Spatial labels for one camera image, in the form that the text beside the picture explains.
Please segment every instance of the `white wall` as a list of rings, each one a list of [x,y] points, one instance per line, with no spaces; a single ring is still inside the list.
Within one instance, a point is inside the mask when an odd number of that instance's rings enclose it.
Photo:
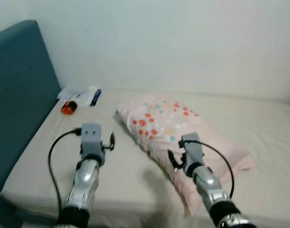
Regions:
[[[21,0],[0,0],[0,31],[26,19]]]
[[[61,86],[290,102],[290,0],[21,0]]]

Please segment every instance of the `metal robot arm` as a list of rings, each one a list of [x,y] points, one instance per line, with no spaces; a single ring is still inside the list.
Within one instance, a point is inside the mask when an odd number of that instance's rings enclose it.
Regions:
[[[76,166],[73,187],[56,222],[56,228],[87,228],[90,212],[98,187],[99,168],[105,163],[105,149],[113,150],[112,133],[110,145],[101,142],[99,124],[83,124],[81,132],[81,160]]]
[[[190,141],[199,141],[198,134],[185,134],[182,140],[178,141],[180,148],[186,151],[181,158],[182,164],[179,165],[175,161],[171,151],[168,151],[168,156],[175,171],[183,168],[184,173],[193,179],[215,226],[217,228],[255,228],[256,226],[231,201],[212,170],[205,166],[202,145]]]

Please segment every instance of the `pink pillow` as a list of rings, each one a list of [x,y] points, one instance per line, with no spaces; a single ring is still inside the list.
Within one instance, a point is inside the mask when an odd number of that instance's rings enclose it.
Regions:
[[[193,215],[202,200],[192,179],[182,170],[173,171],[167,152],[167,149],[171,149],[180,163],[180,157],[185,151],[179,149],[177,141],[183,134],[197,132],[202,142],[214,146],[228,159],[235,175],[254,166],[248,152],[218,133],[196,110],[163,93],[150,93],[136,98],[121,105],[118,113],[136,142],[169,175],[185,201],[186,214]],[[228,167],[220,156],[206,147],[203,147],[203,152],[204,162],[219,176],[221,182],[229,180]]]

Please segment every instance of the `mattress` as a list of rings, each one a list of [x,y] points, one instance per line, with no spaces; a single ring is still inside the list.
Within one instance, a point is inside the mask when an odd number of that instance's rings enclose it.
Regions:
[[[148,158],[116,118],[119,103],[143,91],[103,90],[95,107],[78,107],[72,116],[57,103],[9,175],[1,196],[18,208],[57,216],[47,154],[61,133],[83,123],[100,123],[102,140],[116,143],[106,153],[90,224],[107,227],[214,227],[204,207],[184,216],[184,205],[162,170]],[[171,93],[216,129],[248,150],[256,168],[236,176],[233,200],[259,227],[290,227],[290,106],[241,98]],[[80,158],[80,137],[66,136],[55,147],[53,170],[65,200]],[[229,191],[230,183],[225,185]]]

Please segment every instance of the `upholstered headboard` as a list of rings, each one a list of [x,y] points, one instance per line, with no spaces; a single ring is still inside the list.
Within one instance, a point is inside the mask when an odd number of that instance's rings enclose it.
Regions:
[[[0,32],[0,191],[59,91],[37,22]],[[12,226],[15,211],[0,199],[0,223]]]

